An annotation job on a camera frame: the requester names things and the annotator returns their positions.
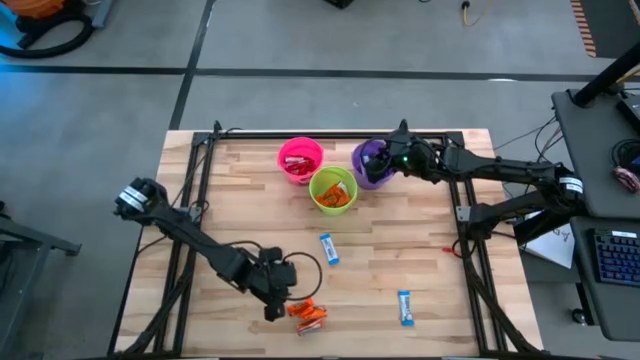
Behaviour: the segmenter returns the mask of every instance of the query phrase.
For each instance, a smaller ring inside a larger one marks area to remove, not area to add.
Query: orange object
[[[303,311],[312,307],[313,300],[311,298],[308,298],[303,302],[287,306],[287,312],[289,313],[289,316],[299,316]]]
[[[0,0],[12,13],[34,19],[49,17],[65,6],[66,0]]]
[[[316,201],[326,207],[343,207],[351,201],[351,197],[339,184],[335,184],[324,194],[316,196]]]
[[[305,321],[302,324],[298,325],[298,327],[296,328],[296,330],[298,331],[298,335],[302,336],[306,333],[312,332],[312,331],[316,331],[316,330],[320,330],[324,328],[324,319],[315,319],[315,320],[309,320],[309,321]]]
[[[327,317],[327,308],[324,306],[314,306],[304,310],[298,317],[304,320],[315,320]]]

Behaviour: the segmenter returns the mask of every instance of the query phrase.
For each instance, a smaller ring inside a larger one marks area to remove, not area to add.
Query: blue candy bar wrapper
[[[338,257],[336,248],[333,246],[331,235],[329,234],[320,235],[320,242],[322,243],[322,247],[324,248],[324,253],[327,255],[327,260],[329,261],[329,265],[338,264],[340,262],[340,258]]]
[[[409,302],[409,291],[398,291],[398,303],[400,304],[400,323],[402,326],[413,326],[413,315],[411,315],[411,303]]]

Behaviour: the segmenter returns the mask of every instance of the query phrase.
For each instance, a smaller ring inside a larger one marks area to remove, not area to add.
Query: plastic cup
[[[351,153],[351,165],[353,166],[353,170],[354,170],[358,185],[365,190],[376,190],[381,188],[382,185],[387,183],[387,181],[391,180],[395,172],[389,170],[387,176],[385,176],[384,178],[378,180],[375,183],[370,182],[369,179],[367,179],[367,175],[364,173],[364,167],[362,166],[362,159],[360,158],[360,152],[362,151],[364,144],[365,143],[358,145],[355,148],[355,150],[353,150],[353,153]],[[380,149],[384,147],[385,147],[385,144],[383,141],[379,141],[379,140],[369,141],[367,146],[364,146],[363,155],[372,157],[378,154],[378,152],[380,152]]]
[[[320,204],[316,200],[316,196],[322,195],[327,192],[333,185],[341,182],[347,186],[351,201],[345,206],[339,208],[326,207]],[[353,174],[348,170],[339,166],[326,166],[318,170],[313,175],[311,182],[309,183],[309,194],[313,199],[313,202],[327,215],[340,215],[343,212],[349,210],[349,208],[356,202],[358,198],[358,183],[353,177]]]
[[[296,175],[287,172],[285,159],[287,156],[306,156],[313,160],[315,163],[315,169],[313,171],[304,174]],[[280,148],[278,153],[278,166],[287,174],[287,178],[290,182],[296,185],[306,185],[311,181],[311,177],[315,174],[320,166],[322,166],[322,159],[324,157],[324,149],[315,140],[307,137],[293,138]]]

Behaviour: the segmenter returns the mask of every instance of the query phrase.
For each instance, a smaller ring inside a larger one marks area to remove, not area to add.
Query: robotic arm
[[[562,221],[566,223],[567,216],[583,206],[582,181],[561,163],[480,157],[456,144],[427,142],[409,131],[406,120],[390,134],[369,141],[385,143],[374,156],[360,155],[367,178],[373,183],[397,171],[434,184],[441,180],[487,179],[528,184],[536,189],[496,205],[457,208],[456,216],[465,222],[466,235],[471,239],[489,239],[499,222],[542,211],[525,227],[527,234],[516,234],[526,242]]]
[[[260,248],[259,256],[246,249],[220,244],[200,231],[188,214],[171,207],[166,189],[151,179],[135,179],[116,199],[115,214],[142,226],[156,225],[170,239],[182,241],[204,256],[217,275],[266,304],[264,315],[274,321],[285,314],[289,286],[297,283],[296,269],[283,261],[278,247]]]

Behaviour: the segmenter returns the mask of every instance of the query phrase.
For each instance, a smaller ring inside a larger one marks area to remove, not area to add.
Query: purple cup
[[[360,159],[360,151],[362,150],[363,145],[364,143],[358,145],[355,150],[353,150],[353,153],[351,153],[351,165],[353,165],[353,170],[355,170],[355,177],[358,186],[365,190],[376,190],[382,187],[382,185],[384,185],[387,181],[389,181],[393,177],[395,172],[389,171],[384,178],[380,179],[380,181],[376,183],[370,182],[369,179],[367,179],[367,175],[364,174],[362,161]],[[385,144],[383,141],[369,141],[367,146],[364,148],[363,155],[373,157],[377,155],[380,152],[380,149],[384,147]]]

